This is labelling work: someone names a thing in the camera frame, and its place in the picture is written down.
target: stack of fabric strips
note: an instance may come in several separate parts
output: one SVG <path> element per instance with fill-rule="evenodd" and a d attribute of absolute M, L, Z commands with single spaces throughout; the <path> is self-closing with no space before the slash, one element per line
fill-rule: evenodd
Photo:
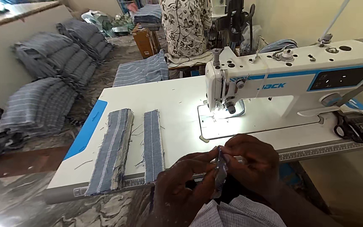
<path fill-rule="evenodd" d="M 82 47 L 89 56 L 96 60 L 103 60 L 104 57 L 113 48 L 99 33 L 99 29 L 86 22 L 70 19 L 63 23 L 57 24 L 60 34 L 72 39 L 76 44 Z"/>
<path fill-rule="evenodd" d="M 73 40 L 49 32 L 15 44 L 14 50 L 34 78 L 62 78 L 77 90 L 88 83 L 97 66 Z"/>
<path fill-rule="evenodd" d="M 61 131 L 77 92 L 59 78 L 24 85 L 9 97 L 0 128 L 24 136 L 51 136 Z"/>
<path fill-rule="evenodd" d="M 162 23 L 162 9 L 159 4 L 147 4 L 140 8 L 134 16 L 134 23 Z"/>

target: white table top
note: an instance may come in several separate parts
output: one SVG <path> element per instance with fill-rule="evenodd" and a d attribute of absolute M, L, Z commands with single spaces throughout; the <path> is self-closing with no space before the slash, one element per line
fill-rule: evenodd
<path fill-rule="evenodd" d="M 180 157 L 193 152 L 207 152 L 214 146 L 223 145 L 229 138 L 210 140 L 205 143 L 201 135 L 197 107 L 203 104 L 206 86 L 205 76 L 151 82 L 103 90 L 99 100 L 106 101 L 93 135 L 86 148 L 67 159 L 58 168 L 48 188 L 62 187 L 89 182 L 95 161 L 107 131 L 108 113 L 123 108 L 134 112 L 136 129 L 131 136 L 125 175 L 144 173 L 143 164 L 135 166 L 142 160 L 144 146 L 143 115 L 147 111 L 159 110 L 165 167 L 172 166 Z M 336 119 L 333 114 L 325 116 L 324 124 L 310 124 L 283 128 L 279 130 L 257 132 L 252 135 L 270 143 L 276 150 L 311 145 L 340 139 L 333 132 Z"/>

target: striped fabric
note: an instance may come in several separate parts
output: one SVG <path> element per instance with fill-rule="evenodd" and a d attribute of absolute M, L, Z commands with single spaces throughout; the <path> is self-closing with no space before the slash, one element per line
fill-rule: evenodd
<path fill-rule="evenodd" d="M 144 114 L 145 183 L 156 180 L 164 171 L 162 138 L 160 136 L 159 111 Z"/>
<path fill-rule="evenodd" d="M 96 68 L 96 63 L 79 45 L 66 36 L 41 32 L 28 41 L 14 45 L 15 54 L 36 78 L 58 77 L 82 89 Z"/>
<path fill-rule="evenodd" d="M 103 34 L 99 33 L 99 29 L 92 24 L 72 18 L 58 23 L 57 29 L 60 34 L 72 39 L 95 60 L 103 60 L 113 48 Z"/>
<path fill-rule="evenodd" d="M 77 92 L 59 78 L 24 85 L 9 97 L 0 128 L 25 136 L 49 136 L 61 131 Z"/>
<path fill-rule="evenodd" d="M 134 23 L 161 23 L 162 10 L 159 4 L 147 4 L 140 8 L 134 16 Z"/>
<path fill-rule="evenodd" d="M 164 60 L 164 49 L 147 59 L 120 64 L 113 87 L 143 84 L 169 79 L 169 70 Z"/>
<path fill-rule="evenodd" d="M 121 188 L 133 118 L 130 109 L 108 114 L 108 129 L 99 149 L 86 195 L 97 195 Z"/>

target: shirt sleeve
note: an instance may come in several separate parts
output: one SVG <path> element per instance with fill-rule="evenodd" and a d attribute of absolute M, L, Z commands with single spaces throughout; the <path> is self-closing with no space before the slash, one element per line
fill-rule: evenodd
<path fill-rule="evenodd" d="M 210 0 L 204 0 L 203 25 L 204 25 L 204 30 L 208 30 L 212 26 L 212 7 Z"/>

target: floral cloth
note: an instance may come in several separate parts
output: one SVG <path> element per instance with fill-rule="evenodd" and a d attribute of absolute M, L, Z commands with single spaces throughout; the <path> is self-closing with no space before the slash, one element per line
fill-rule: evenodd
<path fill-rule="evenodd" d="M 204 31 L 212 25 L 210 0 L 162 0 L 168 52 L 193 57 L 206 50 Z"/>

